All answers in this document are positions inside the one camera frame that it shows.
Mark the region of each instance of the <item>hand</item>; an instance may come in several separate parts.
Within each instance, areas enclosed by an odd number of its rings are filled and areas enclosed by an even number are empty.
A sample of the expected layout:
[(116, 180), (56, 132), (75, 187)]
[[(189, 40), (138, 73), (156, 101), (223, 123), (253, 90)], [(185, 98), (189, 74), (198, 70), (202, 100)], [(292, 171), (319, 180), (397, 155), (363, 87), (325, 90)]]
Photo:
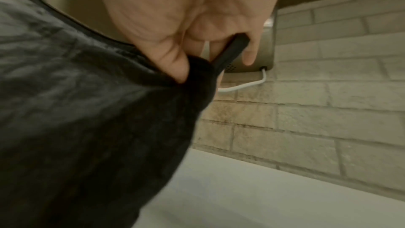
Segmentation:
[(263, 24), (277, 0), (104, 0), (118, 29), (157, 67), (182, 83), (189, 72), (186, 54), (200, 56), (210, 42), (215, 58), (236, 33), (250, 44), (243, 62), (254, 62)]

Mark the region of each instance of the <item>skin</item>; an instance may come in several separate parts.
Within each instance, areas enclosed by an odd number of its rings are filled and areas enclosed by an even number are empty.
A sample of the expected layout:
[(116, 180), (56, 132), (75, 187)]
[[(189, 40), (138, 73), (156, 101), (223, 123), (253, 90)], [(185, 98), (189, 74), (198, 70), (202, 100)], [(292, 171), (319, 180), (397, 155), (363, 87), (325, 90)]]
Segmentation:
[(103, 0), (117, 28), (157, 67), (186, 80), (186, 55), (200, 56), (209, 42), (214, 59), (236, 33), (251, 42), (243, 62), (257, 55), (263, 24), (277, 0)]

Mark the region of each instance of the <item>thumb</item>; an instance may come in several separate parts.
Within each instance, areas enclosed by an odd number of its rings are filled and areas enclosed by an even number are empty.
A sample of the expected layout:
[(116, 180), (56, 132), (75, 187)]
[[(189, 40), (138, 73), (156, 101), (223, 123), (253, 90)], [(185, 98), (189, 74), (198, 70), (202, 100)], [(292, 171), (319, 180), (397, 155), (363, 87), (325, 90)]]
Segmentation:
[(131, 39), (161, 71), (174, 78), (178, 83), (184, 83), (189, 75), (190, 64), (186, 53), (175, 36), (161, 41)]

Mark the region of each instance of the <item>shiny black material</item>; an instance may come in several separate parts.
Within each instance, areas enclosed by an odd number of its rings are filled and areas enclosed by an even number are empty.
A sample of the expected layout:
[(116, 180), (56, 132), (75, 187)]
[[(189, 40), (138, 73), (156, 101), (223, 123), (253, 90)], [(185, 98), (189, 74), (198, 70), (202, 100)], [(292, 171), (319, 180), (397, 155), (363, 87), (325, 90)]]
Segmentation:
[(0, 227), (131, 227), (247, 43), (176, 84), (42, 0), (0, 0)]

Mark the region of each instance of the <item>black fabric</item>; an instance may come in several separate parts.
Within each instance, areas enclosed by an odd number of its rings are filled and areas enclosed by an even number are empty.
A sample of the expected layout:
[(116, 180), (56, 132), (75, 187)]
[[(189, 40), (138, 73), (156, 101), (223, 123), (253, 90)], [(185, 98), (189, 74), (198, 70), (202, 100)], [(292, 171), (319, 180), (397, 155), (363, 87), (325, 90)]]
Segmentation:
[(132, 227), (247, 43), (176, 84), (42, 0), (0, 0), (0, 227)]

